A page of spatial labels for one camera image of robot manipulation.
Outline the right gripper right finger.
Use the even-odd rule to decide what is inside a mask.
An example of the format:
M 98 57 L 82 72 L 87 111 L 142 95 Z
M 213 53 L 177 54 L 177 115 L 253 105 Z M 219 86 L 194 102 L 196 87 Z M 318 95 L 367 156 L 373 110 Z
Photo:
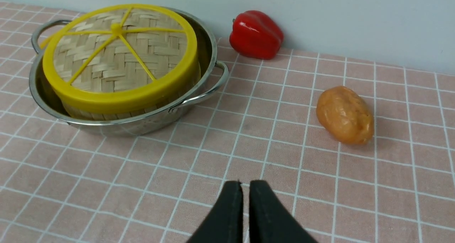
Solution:
M 251 243 L 317 242 L 288 212 L 265 180 L 252 180 L 249 188 Z

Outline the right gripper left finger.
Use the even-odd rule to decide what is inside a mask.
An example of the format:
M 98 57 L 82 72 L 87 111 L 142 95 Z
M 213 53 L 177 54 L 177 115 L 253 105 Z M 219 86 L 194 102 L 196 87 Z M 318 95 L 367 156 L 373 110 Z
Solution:
M 243 191 L 240 181 L 224 183 L 217 201 L 187 242 L 243 242 Z

